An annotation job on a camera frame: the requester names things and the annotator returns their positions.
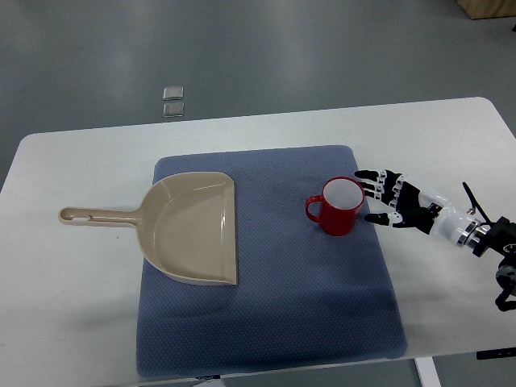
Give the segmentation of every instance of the robotic arm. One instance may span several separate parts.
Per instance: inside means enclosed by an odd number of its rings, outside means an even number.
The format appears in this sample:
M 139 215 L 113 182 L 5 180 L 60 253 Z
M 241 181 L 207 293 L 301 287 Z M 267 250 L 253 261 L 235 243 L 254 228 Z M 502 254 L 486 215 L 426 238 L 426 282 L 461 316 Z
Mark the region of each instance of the robotic arm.
M 464 213 L 411 176 L 386 169 L 360 170 L 355 176 L 362 179 L 367 196 L 393 207 L 389 213 L 365 215 L 366 221 L 395 228 L 416 227 L 428 235 L 441 235 L 456 246 L 472 248 L 475 256 L 482 256 L 488 248 L 502 254 L 497 282 L 503 290 L 495 302 L 501 311 L 516 309 L 516 301 L 507 301 L 510 295 L 516 296 L 516 223 L 503 217 L 491 222 L 465 183 L 472 208 Z M 476 210 L 484 222 L 473 216 Z

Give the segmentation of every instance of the mug handle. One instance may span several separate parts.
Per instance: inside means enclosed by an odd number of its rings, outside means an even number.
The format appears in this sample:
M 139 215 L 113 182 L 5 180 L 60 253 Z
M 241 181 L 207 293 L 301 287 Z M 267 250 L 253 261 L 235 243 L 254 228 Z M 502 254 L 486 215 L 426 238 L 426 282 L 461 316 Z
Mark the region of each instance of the mug handle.
M 310 196 L 309 198 L 306 199 L 305 201 L 305 212 L 306 212 L 306 216 L 308 217 L 309 220 L 311 220 L 312 222 L 316 222 L 316 223 L 319 223 L 319 217 L 318 216 L 315 216 L 313 214 L 311 214 L 309 211 L 308 211 L 308 207 L 310 206 L 310 204 L 312 203 L 316 203 L 316 202 L 322 202 L 323 199 L 321 198 L 321 195 L 315 195 L 315 196 Z

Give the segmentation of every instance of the white table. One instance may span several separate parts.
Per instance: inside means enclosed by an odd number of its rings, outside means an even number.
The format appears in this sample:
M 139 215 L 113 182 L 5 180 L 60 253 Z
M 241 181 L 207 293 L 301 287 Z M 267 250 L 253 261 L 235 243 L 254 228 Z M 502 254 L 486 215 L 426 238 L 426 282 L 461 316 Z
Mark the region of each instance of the white table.
M 29 135 L 0 193 L 0 385 L 141 381 L 135 232 L 64 226 L 60 208 L 134 209 L 164 156 L 324 144 L 351 147 L 361 169 L 414 175 L 461 210 L 466 181 L 491 218 L 516 220 L 516 140 L 483 98 Z M 407 358 L 516 346 L 516 312 L 493 302 L 497 253 L 377 233 Z

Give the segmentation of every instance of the gray floor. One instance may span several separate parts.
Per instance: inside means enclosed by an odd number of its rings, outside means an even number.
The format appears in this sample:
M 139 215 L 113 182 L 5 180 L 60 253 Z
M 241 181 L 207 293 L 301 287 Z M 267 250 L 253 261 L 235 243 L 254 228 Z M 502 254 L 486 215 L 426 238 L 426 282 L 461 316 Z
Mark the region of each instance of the gray floor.
M 0 185 L 25 135 L 163 122 L 166 85 L 184 120 L 481 96 L 515 133 L 515 24 L 455 0 L 0 2 Z M 512 359 L 435 363 L 445 387 L 516 377 Z M 228 385 L 419 383 L 399 361 Z

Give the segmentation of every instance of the mug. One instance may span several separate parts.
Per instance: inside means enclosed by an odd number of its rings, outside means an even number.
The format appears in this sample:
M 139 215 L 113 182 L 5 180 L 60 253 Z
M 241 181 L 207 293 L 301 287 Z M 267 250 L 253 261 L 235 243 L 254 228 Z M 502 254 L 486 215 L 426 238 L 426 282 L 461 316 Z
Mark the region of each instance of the mug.
M 328 235 L 342 236 L 353 229 L 364 200 L 365 192 L 358 181 L 337 176 L 324 184 L 320 195 L 306 199 L 305 212 Z M 321 203 L 318 216 L 309 211 L 310 204 L 316 202 Z

